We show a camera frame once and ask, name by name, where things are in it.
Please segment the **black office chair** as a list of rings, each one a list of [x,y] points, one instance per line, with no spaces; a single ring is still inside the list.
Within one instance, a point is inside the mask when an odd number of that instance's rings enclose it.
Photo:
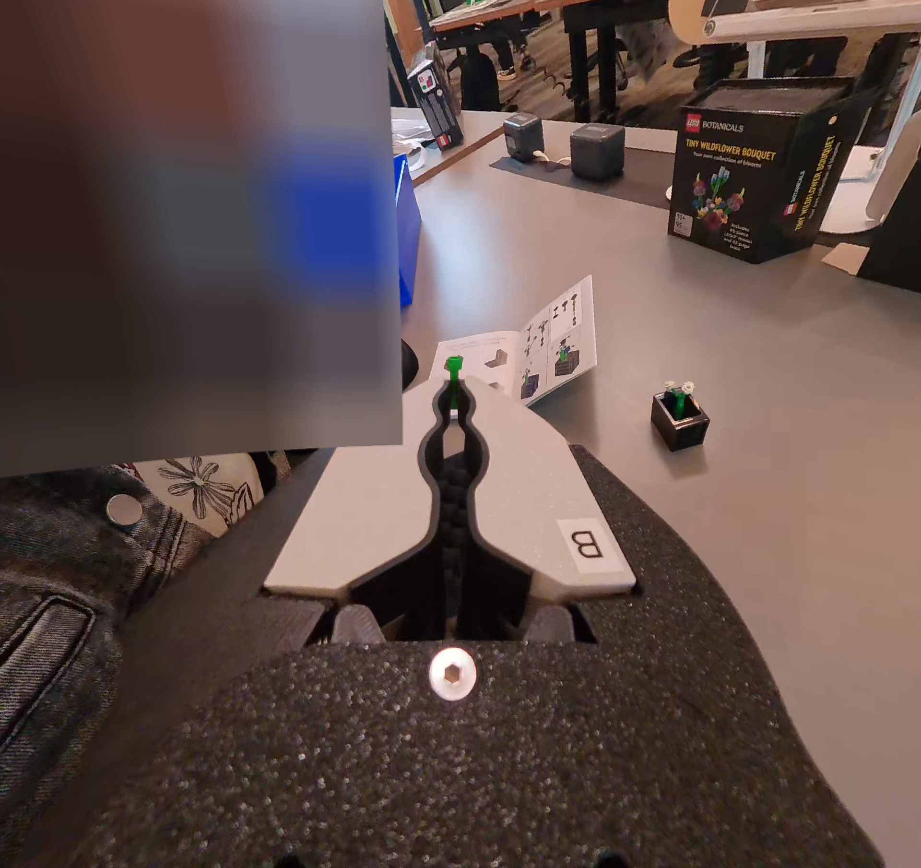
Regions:
[[[477,46],[464,51],[461,62],[461,108],[463,111],[499,112],[502,109],[496,68]]]

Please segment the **person's denim jacket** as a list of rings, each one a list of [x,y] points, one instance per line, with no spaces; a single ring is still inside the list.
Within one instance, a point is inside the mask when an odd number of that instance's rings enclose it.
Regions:
[[[114,698],[121,624],[211,541],[113,466],[2,479],[2,821],[75,768]]]

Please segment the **lego instruction booklet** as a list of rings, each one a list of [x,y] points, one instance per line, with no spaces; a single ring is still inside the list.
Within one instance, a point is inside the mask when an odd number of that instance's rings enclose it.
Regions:
[[[592,276],[555,297],[520,331],[440,342],[429,377],[447,380],[450,357],[462,358],[460,378],[477,378],[525,405],[537,402],[597,364]]]

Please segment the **black lego pot with flowers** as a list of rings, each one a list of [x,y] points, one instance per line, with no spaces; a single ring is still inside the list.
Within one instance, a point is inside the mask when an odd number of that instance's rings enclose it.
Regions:
[[[691,381],[668,380],[664,391],[653,396],[650,420],[671,452],[701,445],[710,424]]]

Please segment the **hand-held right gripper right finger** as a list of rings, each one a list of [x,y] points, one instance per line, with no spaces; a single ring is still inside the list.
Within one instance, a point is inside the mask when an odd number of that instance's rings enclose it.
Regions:
[[[485,444],[473,489],[487,545],[531,572],[528,604],[629,593],[637,583],[566,439],[485,382],[466,382],[472,427]]]

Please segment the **black table mat strip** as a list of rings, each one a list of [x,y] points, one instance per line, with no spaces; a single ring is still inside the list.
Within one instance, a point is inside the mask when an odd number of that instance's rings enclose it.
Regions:
[[[641,205],[661,209],[669,209],[671,206],[666,191],[673,184],[673,152],[626,148],[624,172],[602,182],[581,178],[568,166],[556,162],[520,162],[502,157],[490,166],[534,181]]]

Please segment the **black lego set box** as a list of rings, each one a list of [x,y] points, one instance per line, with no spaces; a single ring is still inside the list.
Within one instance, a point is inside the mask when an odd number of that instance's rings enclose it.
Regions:
[[[872,99],[834,77],[697,94],[677,134],[669,233],[746,263],[812,246]]]

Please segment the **small black printed box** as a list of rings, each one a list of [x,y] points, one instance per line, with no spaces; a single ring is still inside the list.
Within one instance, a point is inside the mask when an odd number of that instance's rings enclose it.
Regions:
[[[427,42],[416,53],[408,80],[438,147],[448,150],[462,145],[461,107],[436,42]]]

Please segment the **grey cube charger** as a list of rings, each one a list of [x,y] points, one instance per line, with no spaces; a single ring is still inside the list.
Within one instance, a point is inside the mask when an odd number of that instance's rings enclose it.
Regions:
[[[623,175],[625,152],[622,125],[584,124],[570,136],[570,169],[580,179],[603,183]]]

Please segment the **person's floral shirt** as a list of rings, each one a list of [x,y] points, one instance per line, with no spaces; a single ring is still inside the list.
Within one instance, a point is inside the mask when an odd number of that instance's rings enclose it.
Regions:
[[[222,537],[264,496],[247,453],[194,455],[130,463],[127,468],[166,506],[213,537]]]

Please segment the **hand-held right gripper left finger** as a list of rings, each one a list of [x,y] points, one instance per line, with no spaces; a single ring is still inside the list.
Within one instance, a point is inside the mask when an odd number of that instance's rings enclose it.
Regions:
[[[404,394],[400,445],[333,451],[264,581],[268,592],[345,600],[427,539],[434,485],[421,455],[441,426],[436,401],[446,386],[427,380]]]

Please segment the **blue plastic bin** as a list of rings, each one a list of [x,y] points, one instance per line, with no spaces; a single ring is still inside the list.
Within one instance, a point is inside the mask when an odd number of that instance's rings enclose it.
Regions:
[[[413,301],[422,221],[407,156],[404,153],[394,155],[393,164],[400,307],[404,308]]]

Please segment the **dark cube charger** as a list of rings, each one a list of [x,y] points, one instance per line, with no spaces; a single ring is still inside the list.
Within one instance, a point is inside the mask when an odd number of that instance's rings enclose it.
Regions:
[[[511,114],[503,123],[503,134],[511,159],[529,163],[544,156],[543,121],[539,116]]]

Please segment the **plain black box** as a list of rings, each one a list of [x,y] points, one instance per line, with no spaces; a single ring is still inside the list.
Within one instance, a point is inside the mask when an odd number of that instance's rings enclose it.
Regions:
[[[920,160],[916,160],[857,276],[920,292]]]

